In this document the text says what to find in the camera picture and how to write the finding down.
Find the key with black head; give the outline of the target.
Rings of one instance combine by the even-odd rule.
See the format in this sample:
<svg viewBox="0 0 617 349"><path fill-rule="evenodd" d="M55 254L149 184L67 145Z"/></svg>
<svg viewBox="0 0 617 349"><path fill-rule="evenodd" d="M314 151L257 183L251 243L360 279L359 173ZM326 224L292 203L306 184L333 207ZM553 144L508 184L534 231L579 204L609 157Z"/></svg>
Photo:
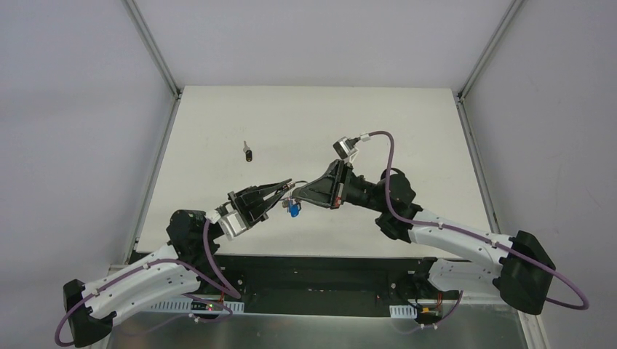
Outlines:
<svg viewBox="0 0 617 349"><path fill-rule="evenodd" d="M253 160L252 149L250 148L250 146L247 144L246 141L244 141L243 143L244 143L243 152L244 152L245 161L250 163Z"/></svg>

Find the silver metal binder keyring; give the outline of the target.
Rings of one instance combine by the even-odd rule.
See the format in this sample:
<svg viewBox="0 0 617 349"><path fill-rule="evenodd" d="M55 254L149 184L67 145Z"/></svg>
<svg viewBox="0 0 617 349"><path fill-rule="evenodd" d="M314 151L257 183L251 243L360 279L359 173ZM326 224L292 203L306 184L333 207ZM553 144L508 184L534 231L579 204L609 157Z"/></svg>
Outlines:
<svg viewBox="0 0 617 349"><path fill-rule="evenodd" d="M297 189L300 188L304 185L306 185L308 183L308 181L305 180L299 180L299 181L294 181L294 182L290 182L287 184L287 191L286 193L283 195L283 197L281 197L280 201L282 202L282 206L283 207L288 207L289 206L289 201L292 200L292 192Z"/></svg>

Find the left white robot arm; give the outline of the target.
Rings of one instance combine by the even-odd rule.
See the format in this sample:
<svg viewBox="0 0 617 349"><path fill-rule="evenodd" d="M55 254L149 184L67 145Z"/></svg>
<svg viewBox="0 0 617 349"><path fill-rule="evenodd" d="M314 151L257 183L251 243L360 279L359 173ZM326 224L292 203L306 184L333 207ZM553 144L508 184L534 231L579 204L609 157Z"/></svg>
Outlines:
<svg viewBox="0 0 617 349"><path fill-rule="evenodd" d="M135 313L170 297L201 290L236 300L240 291L223 275L214 254L216 239L234 239L268 218L291 179L230 192L226 202L207 212L180 209L167 226L168 242L111 276L63 287L65 315L54 334L60 347L87 347L107 337Z"/></svg>

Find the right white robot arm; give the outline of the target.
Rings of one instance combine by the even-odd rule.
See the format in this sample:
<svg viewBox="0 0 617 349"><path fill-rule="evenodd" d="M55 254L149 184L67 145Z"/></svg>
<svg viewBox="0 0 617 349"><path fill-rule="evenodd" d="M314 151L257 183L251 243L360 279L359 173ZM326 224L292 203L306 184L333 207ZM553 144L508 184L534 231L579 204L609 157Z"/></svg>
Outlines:
<svg viewBox="0 0 617 349"><path fill-rule="evenodd" d="M538 315L544 308L555 265L531 233L516 236L471 230L414 203L415 191L398 169L382 172L377 183L357 176L353 167L333 161L312 182L292 191L292 197L328 209L352 204L379 212L375 224L392 240L441 249L458 262L424 257L408 280L421 297L437 292L469 291L498 295L513 308Z"/></svg>

